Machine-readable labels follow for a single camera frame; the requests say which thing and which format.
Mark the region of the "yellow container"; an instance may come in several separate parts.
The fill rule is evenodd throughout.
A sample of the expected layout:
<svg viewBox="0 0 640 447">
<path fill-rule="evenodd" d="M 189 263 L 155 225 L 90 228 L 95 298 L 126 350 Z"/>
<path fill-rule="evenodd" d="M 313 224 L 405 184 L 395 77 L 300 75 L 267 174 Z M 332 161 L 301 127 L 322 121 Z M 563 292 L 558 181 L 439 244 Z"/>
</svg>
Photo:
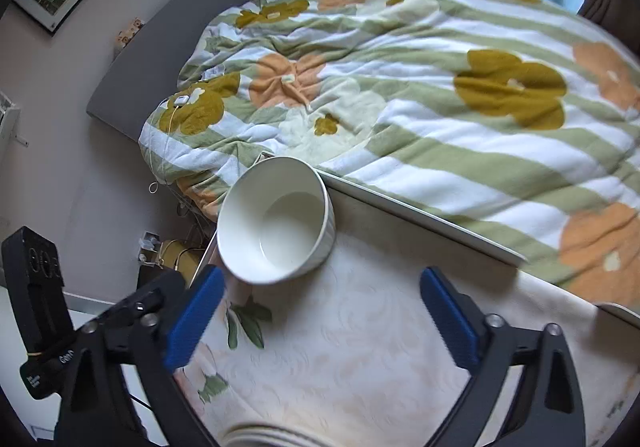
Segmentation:
<svg viewBox="0 0 640 447">
<path fill-rule="evenodd" d="M 167 240 L 160 245 L 156 262 L 161 267 L 178 271 L 186 283 L 190 285 L 203 254 L 204 248 L 190 247 L 180 240 Z"/>
</svg>

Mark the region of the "cream round bowl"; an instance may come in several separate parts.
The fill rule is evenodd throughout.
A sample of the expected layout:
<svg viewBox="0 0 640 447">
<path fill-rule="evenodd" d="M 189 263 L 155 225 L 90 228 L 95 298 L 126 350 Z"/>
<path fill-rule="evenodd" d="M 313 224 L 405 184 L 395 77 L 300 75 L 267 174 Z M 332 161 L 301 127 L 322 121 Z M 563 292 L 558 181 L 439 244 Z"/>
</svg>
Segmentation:
<svg viewBox="0 0 640 447">
<path fill-rule="evenodd" d="M 223 446 L 331 446 L 329 441 L 295 429 L 266 423 L 247 423 L 228 430 L 221 440 Z"/>
</svg>

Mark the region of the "white ribbed bowl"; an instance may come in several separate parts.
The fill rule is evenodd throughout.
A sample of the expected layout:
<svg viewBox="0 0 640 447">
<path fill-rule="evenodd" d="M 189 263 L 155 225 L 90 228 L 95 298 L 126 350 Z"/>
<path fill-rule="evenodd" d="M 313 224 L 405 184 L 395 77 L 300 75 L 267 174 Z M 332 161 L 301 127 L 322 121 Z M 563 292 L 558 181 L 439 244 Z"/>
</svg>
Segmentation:
<svg viewBox="0 0 640 447">
<path fill-rule="evenodd" d="M 333 204 L 320 175 L 293 157 L 247 169 L 224 197 L 218 250 L 230 273 L 251 285 L 305 275 L 331 253 Z"/>
</svg>

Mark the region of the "grey headboard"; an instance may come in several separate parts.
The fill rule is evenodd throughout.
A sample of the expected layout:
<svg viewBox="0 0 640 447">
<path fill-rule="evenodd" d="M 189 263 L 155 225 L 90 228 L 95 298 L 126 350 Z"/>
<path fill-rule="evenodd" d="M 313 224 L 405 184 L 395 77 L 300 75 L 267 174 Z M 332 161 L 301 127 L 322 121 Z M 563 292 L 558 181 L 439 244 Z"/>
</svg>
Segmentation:
<svg viewBox="0 0 640 447">
<path fill-rule="evenodd" d="M 249 0 L 170 0 L 144 23 L 94 90 L 87 114 L 137 141 L 158 104 L 177 91 L 178 74 L 207 24 Z"/>
</svg>

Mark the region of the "floral striped duvet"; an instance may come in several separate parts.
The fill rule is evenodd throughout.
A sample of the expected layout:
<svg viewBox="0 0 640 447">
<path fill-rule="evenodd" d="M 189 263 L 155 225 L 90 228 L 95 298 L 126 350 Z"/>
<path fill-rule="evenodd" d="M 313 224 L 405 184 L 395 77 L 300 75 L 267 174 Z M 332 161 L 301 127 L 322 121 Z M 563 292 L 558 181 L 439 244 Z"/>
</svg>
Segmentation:
<svg viewBox="0 0 640 447">
<path fill-rule="evenodd" d="M 259 155 L 292 156 L 639 306 L 639 60 L 548 2 L 251 0 L 139 144 L 210 218 Z"/>
</svg>

